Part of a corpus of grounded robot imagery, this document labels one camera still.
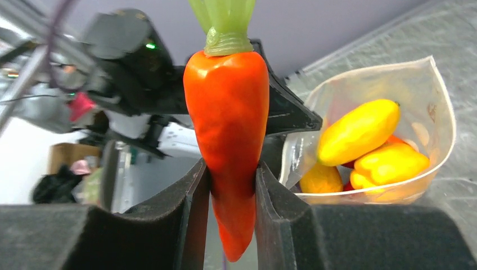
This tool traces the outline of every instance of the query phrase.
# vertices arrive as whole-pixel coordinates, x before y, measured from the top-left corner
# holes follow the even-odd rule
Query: green carrot top
[[[247,29],[255,7],[255,0],[188,0],[207,34],[204,53],[225,56],[251,52],[253,47]]]

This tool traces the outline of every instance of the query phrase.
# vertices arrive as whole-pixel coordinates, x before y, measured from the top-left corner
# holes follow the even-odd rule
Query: toy carrot
[[[255,226],[255,171],[269,106],[268,70],[247,37],[255,0],[189,0],[206,32],[184,71],[186,104],[212,177],[212,206],[229,261]]]

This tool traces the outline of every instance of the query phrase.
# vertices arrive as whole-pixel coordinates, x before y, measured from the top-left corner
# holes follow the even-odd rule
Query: cardboard box
[[[101,150],[96,146],[80,145],[77,143],[58,143],[50,148],[48,174],[56,174],[62,164],[71,166],[78,160],[92,156],[96,159],[94,170],[99,166]]]

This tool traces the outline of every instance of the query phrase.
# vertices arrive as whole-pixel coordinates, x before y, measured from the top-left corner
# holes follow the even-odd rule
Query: green indicator light
[[[146,44],[146,48],[148,48],[148,49],[155,49],[155,48],[156,48],[156,44],[154,44],[154,43],[148,43],[148,44]]]

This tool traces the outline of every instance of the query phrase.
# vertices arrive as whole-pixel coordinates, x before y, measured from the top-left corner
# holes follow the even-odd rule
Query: gray table
[[[435,205],[458,224],[477,257],[477,1],[448,0],[408,14],[289,76],[305,99],[326,79],[365,66],[433,55],[454,106],[457,140],[417,204]]]

